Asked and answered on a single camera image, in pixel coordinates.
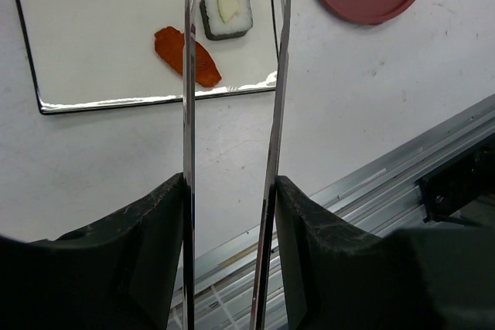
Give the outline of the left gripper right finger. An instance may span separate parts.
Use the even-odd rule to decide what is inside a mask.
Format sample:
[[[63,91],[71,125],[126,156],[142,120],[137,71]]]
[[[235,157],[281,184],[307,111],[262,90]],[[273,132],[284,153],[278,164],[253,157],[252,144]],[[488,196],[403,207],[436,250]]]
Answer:
[[[275,210],[291,329],[492,329],[494,231],[399,229],[375,236],[289,178]]]

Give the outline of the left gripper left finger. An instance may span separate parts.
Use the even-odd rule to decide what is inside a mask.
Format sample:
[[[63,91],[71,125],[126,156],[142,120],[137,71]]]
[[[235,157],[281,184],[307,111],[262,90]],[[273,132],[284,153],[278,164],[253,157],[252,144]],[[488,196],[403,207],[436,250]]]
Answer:
[[[1,239],[3,329],[164,329],[183,241],[183,177],[59,237]]]

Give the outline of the metal tongs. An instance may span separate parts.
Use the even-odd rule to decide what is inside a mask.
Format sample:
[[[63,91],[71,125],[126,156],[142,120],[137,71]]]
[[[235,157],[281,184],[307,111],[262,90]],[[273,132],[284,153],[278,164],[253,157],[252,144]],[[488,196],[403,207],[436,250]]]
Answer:
[[[212,108],[196,107],[193,80],[196,76],[196,27],[193,12],[196,0],[185,0],[183,49],[183,178],[185,182],[183,200],[183,324],[184,329],[195,327],[195,262],[196,262],[196,114],[205,114],[207,120],[220,118]],[[257,260],[254,276],[253,297],[251,300],[250,326],[254,329],[264,327],[266,291],[268,289],[268,271],[273,240],[275,220],[275,177],[278,174],[282,123],[285,106],[285,88],[288,72],[288,42],[290,34],[291,0],[281,0],[282,25],[275,27],[275,52],[277,54],[277,81],[275,85],[272,116],[268,116],[267,107],[260,114],[244,108],[235,111],[234,118],[220,125],[228,133],[214,138],[223,146],[217,151],[225,155],[233,150],[244,150],[250,143],[258,144],[261,136],[255,125],[269,133],[268,164],[265,175],[264,196],[261,211],[261,223],[258,229]]]

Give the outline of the white square plate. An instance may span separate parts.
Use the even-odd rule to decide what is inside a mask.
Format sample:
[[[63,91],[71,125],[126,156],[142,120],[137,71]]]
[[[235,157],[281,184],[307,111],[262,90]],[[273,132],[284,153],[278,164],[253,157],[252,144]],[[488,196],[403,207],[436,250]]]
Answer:
[[[196,41],[221,75],[199,99],[273,90],[273,18],[279,0],[251,0],[253,28],[213,41],[196,20]],[[184,27],[184,0],[16,0],[43,114],[180,101],[183,80],[155,53],[155,33]]]

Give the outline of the sushi roll white top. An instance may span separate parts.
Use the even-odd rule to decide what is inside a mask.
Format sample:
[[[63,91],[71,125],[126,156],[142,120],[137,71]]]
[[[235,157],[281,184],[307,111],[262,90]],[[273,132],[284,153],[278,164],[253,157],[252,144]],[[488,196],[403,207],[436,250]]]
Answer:
[[[209,40],[245,36],[253,27],[251,0],[200,0],[204,32]]]

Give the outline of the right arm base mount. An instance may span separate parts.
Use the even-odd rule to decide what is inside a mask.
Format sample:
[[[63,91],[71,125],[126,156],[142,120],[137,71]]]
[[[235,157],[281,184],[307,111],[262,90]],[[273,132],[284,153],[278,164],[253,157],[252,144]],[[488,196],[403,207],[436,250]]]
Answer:
[[[494,194],[494,146],[483,145],[463,152],[418,180],[425,221],[481,227],[469,216],[457,216],[481,196]]]

